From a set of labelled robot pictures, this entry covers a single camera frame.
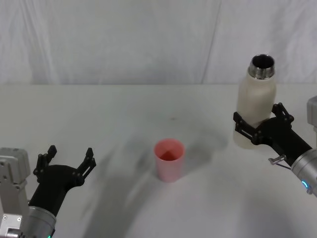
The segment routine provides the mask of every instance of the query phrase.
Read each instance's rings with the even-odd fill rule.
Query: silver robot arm
[[[308,101],[307,109],[308,123],[314,125],[314,130],[317,131],[317,97]],[[235,112],[235,130],[255,145],[270,146],[279,155],[275,159],[270,158],[270,163],[291,170],[305,186],[307,194],[317,197],[317,149],[313,149],[292,130],[291,122],[294,117],[288,114],[281,103],[274,104],[272,112],[275,117],[263,121],[257,128],[247,124]],[[282,161],[289,166],[281,165]]]
[[[83,185],[96,166],[91,148],[76,169],[49,165],[56,152],[52,145],[46,154],[39,155],[33,171],[39,185],[28,202],[25,191],[26,178],[30,175],[27,152],[0,148],[0,199],[4,212],[0,238],[52,238],[56,215],[67,192]]]

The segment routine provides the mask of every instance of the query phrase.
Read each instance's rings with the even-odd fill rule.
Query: stainless steel bottle neck
[[[248,73],[256,79],[271,78],[274,73],[274,59],[269,55],[254,56],[250,62]]]

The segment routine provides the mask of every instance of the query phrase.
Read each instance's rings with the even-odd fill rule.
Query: white fabric curtain
[[[314,0],[0,0],[2,84],[316,82]]]

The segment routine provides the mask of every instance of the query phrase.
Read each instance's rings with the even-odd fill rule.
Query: white table
[[[306,102],[317,85],[279,85],[277,102],[313,147]],[[93,147],[97,167],[72,189],[55,238],[316,238],[317,198],[266,146],[232,141],[236,85],[2,86],[0,145],[77,167]],[[160,182],[152,148],[165,137],[187,148],[186,175]],[[28,178],[30,198],[37,187]]]

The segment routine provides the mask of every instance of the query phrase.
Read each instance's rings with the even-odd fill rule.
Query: plastic cup
[[[175,182],[182,175],[185,147],[172,138],[160,140],[154,147],[158,177],[163,182]]]

